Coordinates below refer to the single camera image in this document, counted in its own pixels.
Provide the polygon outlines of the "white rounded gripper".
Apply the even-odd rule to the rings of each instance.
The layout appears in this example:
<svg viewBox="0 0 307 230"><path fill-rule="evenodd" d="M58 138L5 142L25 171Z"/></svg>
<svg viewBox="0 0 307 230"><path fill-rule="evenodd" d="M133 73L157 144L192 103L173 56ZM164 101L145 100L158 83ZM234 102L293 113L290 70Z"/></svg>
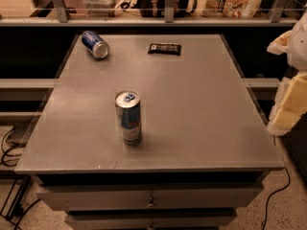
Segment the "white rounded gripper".
<svg viewBox="0 0 307 230"><path fill-rule="evenodd" d="M307 71L307 13L287 31L277 37L267 48L269 53L287 53L288 64L298 71ZM267 131L274 136L289 132L307 113L307 73L284 77L279 83L272 107Z"/></svg>

